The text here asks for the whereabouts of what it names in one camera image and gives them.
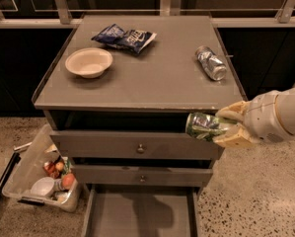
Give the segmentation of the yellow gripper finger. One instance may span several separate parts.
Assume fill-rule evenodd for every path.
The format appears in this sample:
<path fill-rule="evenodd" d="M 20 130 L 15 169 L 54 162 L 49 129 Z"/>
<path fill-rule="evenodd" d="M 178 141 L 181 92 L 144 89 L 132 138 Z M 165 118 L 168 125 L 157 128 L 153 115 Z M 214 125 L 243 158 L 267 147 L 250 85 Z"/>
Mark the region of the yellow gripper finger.
<path fill-rule="evenodd" d="M 224 148 L 245 148 L 259 144 L 260 140 L 236 123 L 223 127 L 221 134 L 213 137 L 213 142 Z"/>
<path fill-rule="evenodd" d="M 215 115 L 223 119 L 243 121 L 249 102 L 240 101 L 220 109 Z"/>

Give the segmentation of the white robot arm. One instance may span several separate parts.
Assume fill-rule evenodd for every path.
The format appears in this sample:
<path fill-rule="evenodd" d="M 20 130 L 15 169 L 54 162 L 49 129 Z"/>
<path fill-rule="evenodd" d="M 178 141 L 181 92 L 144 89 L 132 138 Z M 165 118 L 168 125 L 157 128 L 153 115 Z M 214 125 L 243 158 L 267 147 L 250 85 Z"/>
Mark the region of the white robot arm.
<path fill-rule="evenodd" d="M 257 143 L 278 143 L 295 137 L 295 83 L 286 91 L 270 91 L 250 101 L 219 110 L 219 118 L 238 123 L 213 138 L 222 147 L 248 147 Z"/>

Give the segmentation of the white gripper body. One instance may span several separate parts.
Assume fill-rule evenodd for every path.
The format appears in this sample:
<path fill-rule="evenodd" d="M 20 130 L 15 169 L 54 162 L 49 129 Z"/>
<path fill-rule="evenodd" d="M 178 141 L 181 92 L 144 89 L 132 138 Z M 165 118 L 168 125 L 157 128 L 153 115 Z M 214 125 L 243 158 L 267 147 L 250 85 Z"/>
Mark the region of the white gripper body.
<path fill-rule="evenodd" d="M 249 101 L 243 125 L 260 142 L 278 143 L 292 138 L 279 118 L 278 96 L 278 91 L 270 91 Z"/>

